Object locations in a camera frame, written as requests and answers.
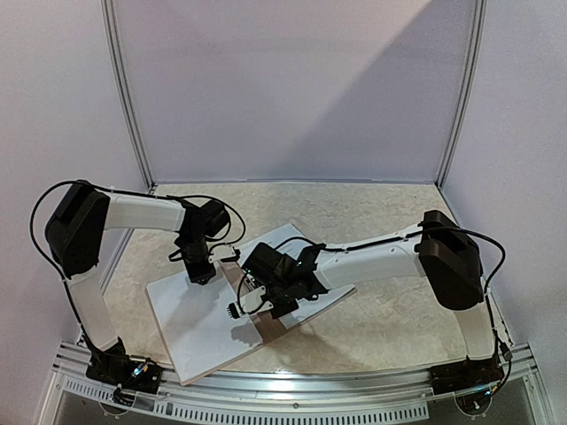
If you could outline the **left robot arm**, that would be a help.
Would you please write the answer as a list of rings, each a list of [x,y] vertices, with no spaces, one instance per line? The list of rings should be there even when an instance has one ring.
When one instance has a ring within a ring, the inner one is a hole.
[[[97,359],[98,371],[113,384],[132,375],[121,357],[125,349],[108,313],[98,269],[105,232],[149,229],[175,235],[171,261],[181,261],[190,282],[205,285],[218,262],[235,262],[240,252],[227,236],[237,210],[203,195],[159,196],[103,188],[84,180],[65,181],[68,188],[48,219],[41,255],[56,269],[85,344]]]

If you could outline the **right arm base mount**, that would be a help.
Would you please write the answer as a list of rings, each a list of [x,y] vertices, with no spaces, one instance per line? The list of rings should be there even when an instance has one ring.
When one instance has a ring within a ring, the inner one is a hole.
[[[435,395],[464,390],[483,390],[487,395],[496,394],[508,381],[512,368],[512,357],[502,359],[494,354],[490,359],[464,360],[441,364],[428,369]]]

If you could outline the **brown paper folder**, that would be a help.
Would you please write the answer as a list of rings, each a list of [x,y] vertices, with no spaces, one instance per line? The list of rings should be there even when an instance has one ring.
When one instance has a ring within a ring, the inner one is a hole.
[[[244,275],[235,263],[221,265],[219,275],[199,294],[184,299],[181,313],[168,323],[180,332],[169,354],[183,386],[232,365],[303,323],[286,329],[268,312],[231,319],[226,308],[235,300],[233,289]]]

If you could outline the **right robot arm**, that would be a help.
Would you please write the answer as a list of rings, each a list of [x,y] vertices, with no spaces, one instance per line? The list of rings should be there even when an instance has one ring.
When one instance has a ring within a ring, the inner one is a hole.
[[[494,355],[509,355],[495,324],[488,296],[493,276],[484,273],[480,242],[506,252],[497,240],[459,227],[439,210],[425,212],[419,223],[398,232],[358,243],[316,243],[304,236],[275,246],[260,242],[241,266],[242,279],[254,288],[238,291],[228,311],[233,318],[268,312],[278,319],[298,309],[301,300],[315,301],[351,284],[425,278],[462,333],[467,359],[458,378],[476,386],[491,374]]]

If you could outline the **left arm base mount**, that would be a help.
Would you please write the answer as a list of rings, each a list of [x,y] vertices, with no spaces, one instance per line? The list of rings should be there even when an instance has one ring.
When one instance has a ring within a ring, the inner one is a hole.
[[[132,359],[125,353],[92,353],[86,370],[90,380],[124,390],[156,394],[164,368],[150,358]]]

